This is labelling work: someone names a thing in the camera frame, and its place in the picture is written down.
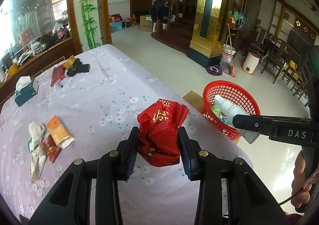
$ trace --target human hand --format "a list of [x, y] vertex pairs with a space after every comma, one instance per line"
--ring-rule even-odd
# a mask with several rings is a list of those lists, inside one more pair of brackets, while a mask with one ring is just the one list
[[[291, 184], [292, 187], [292, 194], [294, 195], [296, 192], [300, 190], [300, 188], [305, 184], [305, 182], [308, 180], [309, 177], [305, 174], [305, 167], [306, 167], [306, 161], [302, 155], [302, 151], [297, 156], [297, 159], [295, 161], [295, 169], [293, 171], [294, 174], [294, 180]], [[316, 177], [312, 180], [310, 184], [306, 186], [302, 192], [300, 192], [296, 197], [291, 199], [291, 204], [295, 206], [296, 208], [299, 208], [302, 204], [306, 204], [310, 200], [310, 189], [312, 184], [319, 183], [319, 174], [316, 175]]]

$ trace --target tiled floor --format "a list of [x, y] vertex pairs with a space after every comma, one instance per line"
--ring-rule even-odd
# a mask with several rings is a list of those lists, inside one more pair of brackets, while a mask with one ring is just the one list
[[[240, 68], [241, 55], [237, 55], [234, 60], [235, 78], [227, 74], [215, 77], [183, 53], [152, 39], [150, 33], [141, 32], [139, 26], [113, 33], [112, 39], [115, 47], [181, 97], [191, 90], [202, 95], [208, 83], [222, 79], [246, 89], [258, 103], [262, 115], [309, 117], [309, 109], [292, 96], [284, 82], [277, 80], [273, 85], [266, 74], [260, 73], [260, 69], [253, 76], [245, 73]], [[263, 135], [251, 145], [241, 138], [238, 146], [248, 154], [253, 162], [254, 171], [278, 202], [291, 196], [294, 162], [300, 146], [270, 141]], [[295, 212], [290, 202], [284, 204], [283, 209], [288, 213]]]

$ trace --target purple tablecloth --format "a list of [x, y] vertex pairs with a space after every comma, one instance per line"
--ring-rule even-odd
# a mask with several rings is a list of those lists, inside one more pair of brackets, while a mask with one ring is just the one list
[[[0, 193], [12, 212], [30, 218], [52, 185], [76, 158], [98, 159], [127, 139], [137, 115], [159, 98], [177, 101], [190, 109], [184, 122], [191, 139], [219, 158], [250, 160], [233, 142], [219, 132], [179, 95], [170, 91], [149, 72], [112, 45], [79, 55], [91, 65], [89, 73], [62, 80], [63, 88], [50, 87], [52, 68], [38, 76], [39, 91], [22, 107], [14, 98], [0, 115]], [[41, 177], [30, 181], [31, 154], [28, 152], [28, 125], [46, 125], [57, 115], [75, 140], [51, 163], [48, 159]], [[182, 163], [156, 168], [138, 155], [128, 182], [119, 182], [125, 224], [193, 224], [199, 182], [190, 182]], [[95, 194], [95, 181], [92, 199]], [[223, 207], [227, 210], [226, 185]], [[91, 212], [94, 224], [94, 212]]]

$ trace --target wooden cabinet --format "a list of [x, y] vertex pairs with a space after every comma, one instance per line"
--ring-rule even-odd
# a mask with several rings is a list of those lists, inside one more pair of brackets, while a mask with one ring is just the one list
[[3, 104], [10, 98], [16, 89], [16, 83], [22, 76], [31, 76], [46, 70], [59, 62], [59, 59], [68, 59], [71, 55], [76, 55], [72, 37], [62, 40], [42, 54], [31, 58], [22, 65], [19, 70], [4, 83], [0, 84], [0, 110]]

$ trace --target screw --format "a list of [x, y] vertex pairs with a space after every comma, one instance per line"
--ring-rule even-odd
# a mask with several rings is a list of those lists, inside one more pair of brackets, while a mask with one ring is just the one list
[[119, 152], [116, 150], [113, 150], [110, 152], [110, 157], [117, 157], [119, 155]]
[[207, 152], [206, 150], [201, 150], [201, 151], [199, 152], [199, 155], [200, 155], [201, 157], [207, 157], [207, 156], [208, 156], [208, 152]]
[[83, 160], [82, 160], [81, 158], [77, 158], [77, 159], [75, 159], [75, 160], [73, 161], [73, 163], [74, 163], [75, 165], [80, 165], [80, 164], [82, 164], [82, 162], [83, 162]]
[[242, 158], [235, 158], [235, 162], [239, 165], [242, 165], [245, 161]]

